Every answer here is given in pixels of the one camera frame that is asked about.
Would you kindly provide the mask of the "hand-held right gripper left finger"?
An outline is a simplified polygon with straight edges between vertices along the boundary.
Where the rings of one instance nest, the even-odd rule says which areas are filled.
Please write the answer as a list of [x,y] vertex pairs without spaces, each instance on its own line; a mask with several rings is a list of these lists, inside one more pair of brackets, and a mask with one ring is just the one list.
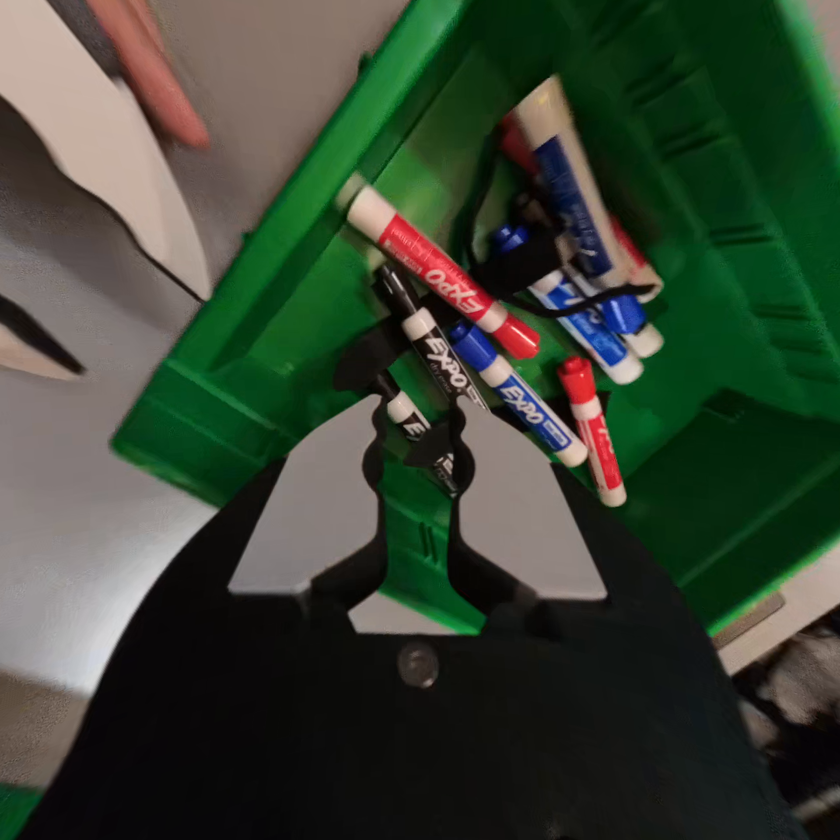
[[351,610],[387,568],[385,405],[368,395],[294,447],[228,584],[234,595],[331,600]]

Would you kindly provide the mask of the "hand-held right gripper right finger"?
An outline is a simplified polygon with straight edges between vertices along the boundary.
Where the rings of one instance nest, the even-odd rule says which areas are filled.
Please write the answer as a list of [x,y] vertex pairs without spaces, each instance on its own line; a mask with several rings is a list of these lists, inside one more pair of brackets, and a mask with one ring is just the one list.
[[448,578],[484,615],[503,604],[605,602],[606,584],[548,456],[506,422],[458,408],[451,434],[463,487]]

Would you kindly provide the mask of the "grey desk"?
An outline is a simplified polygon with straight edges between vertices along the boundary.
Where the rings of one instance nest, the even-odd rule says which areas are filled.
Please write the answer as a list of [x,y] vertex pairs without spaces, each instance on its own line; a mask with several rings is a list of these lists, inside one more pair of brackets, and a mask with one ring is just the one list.
[[[804,2],[838,104],[838,2]],[[410,2],[153,2],[176,73],[206,120],[208,152],[171,167],[223,280]],[[86,367],[75,381],[2,372],[2,671],[46,683],[38,729],[13,731],[3,771],[42,784],[67,750],[133,610],[214,513],[118,456],[112,438],[200,309],[99,201],[61,175],[2,104],[2,291]],[[838,576],[788,618],[789,581],[838,561],[838,540],[778,591],[784,607],[722,649],[740,670],[838,605]]]

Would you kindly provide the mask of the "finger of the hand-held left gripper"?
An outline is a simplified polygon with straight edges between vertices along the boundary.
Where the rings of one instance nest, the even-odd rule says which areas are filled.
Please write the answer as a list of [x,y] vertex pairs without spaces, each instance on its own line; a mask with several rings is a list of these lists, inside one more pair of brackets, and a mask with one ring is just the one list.
[[202,240],[141,106],[48,2],[1,3],[1,93],[63,175],[108,206],[153,263],[196,299],[212,296]]
[[87,372],[34,317],[1,296],[1,365],[46,379],[71,382]]

